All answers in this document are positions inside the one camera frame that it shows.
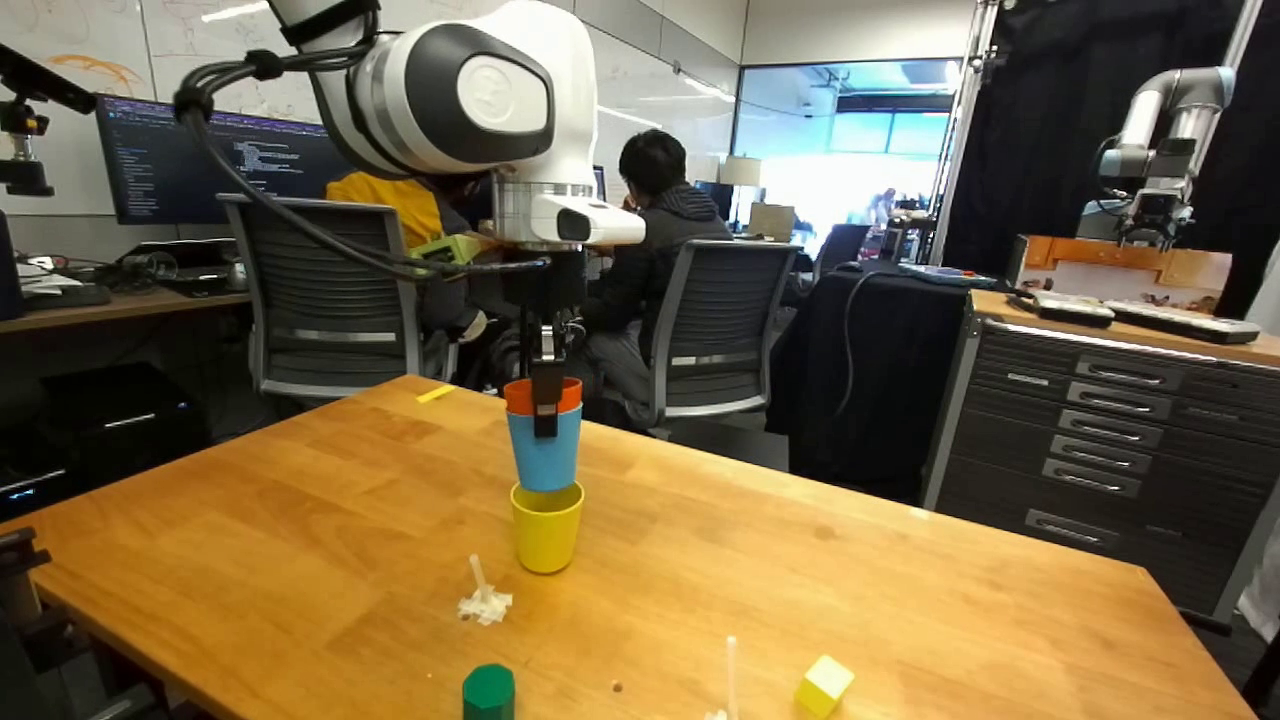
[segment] lamp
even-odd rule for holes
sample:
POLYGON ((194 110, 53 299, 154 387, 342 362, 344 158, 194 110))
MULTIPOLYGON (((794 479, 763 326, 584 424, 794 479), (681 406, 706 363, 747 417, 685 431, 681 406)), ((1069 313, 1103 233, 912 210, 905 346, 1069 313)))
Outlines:
POLYGON ((741 229, 737 220, 737 211, 741 208, 739 190, 742 187, 760 187, 760 169, 764 165, 758 158, 741 158, 730 155, 721 165, 721 184, 733 186, 733 232, 741 229))

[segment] chair backrest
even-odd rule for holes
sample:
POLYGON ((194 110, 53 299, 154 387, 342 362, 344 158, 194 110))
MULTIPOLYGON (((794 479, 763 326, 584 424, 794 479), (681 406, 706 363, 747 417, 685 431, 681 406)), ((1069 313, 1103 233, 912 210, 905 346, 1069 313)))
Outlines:
POLYGON ((772 318, 799 250, 712 240, 681 246, 654 328, 655 423, 768 405, 772 318))
POLYGON ((842 263, 851 263, 858 259, 858 254, 867 242, 867 233, 870 225, 840 224, 831 228, 831 234, 822 243, 818 251, 818 260, 814 263, 813 279, 835 270, 842 263))
MULTIPOLYGON (((335 398, 421 373, 413 283, 325 250, 243 195, 219 195, 253 302, 250 365, 260 392, 335 398)), ((276 199, 352 245, 404 252, 381 205, 276 199)))

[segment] whiteboard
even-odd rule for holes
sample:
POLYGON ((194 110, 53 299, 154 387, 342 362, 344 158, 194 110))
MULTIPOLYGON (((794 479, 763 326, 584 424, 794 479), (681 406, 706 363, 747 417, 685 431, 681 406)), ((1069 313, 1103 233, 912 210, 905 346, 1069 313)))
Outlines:
MULTIPOLYGON (((475 18, 504 1, 383 0, 381 22, 384 29, 404 31, 428 22, 475 18)), ((160 101, 172 101, 182 78, 198 65, 242 59, 259 47, 292 53, 275 15, 255 0, 0 0, 0 27, 5 44, 86 90, 160 101), (20 33, 9 37, 9 27, 20 33)), ((685 143, 690 179, 716 179, 716 168, 728 152, 732 104, 699 99, 667 63, 588 29, 595 46, 600 105, 650 118, 685 143)), ((221 111, 320 120, 310 82, 297 73, 265 83, 246 79, 215 100, 221 111)), ((113 215, 93 117, 58 106, 38 110, 50 117, 51 127, 37 152, 58 195, 0 193, 0 209, 18 215, 113 215)), ((626 195, 617 177, 622 145, 648 127, 599 115, 595 161, 605 168, 611 201, 626 195)))

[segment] yellow cube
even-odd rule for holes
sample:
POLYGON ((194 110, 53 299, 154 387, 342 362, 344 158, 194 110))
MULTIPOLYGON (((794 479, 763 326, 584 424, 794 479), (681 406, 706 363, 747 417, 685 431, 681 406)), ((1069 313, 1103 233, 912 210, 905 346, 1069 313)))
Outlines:
POLYGON ((840 698, 852 682, 854 674, 847 667, 823 655, 804 674, 804 682, 796 691, 796 702, 818 720, 824 720, 836 711, 840 698))

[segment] white stick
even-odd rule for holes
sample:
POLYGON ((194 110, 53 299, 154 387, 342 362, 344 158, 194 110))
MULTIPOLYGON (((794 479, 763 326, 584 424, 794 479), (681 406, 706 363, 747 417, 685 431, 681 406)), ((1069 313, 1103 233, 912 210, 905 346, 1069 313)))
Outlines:
POLYGON ((733 656, 737 655, 737 638, 733 635, 728 637, 728 720, 737 720, 737 682, 733 679, 735 662, 733 656))
POLYGON ((484 570, 480 569, 480 556, 471 556, 471 573, 476 577, 476 587, 480 588, 480 600, 489 602, 493 597, 493 591, 489 589, 489 583, 484 582, 484 570))

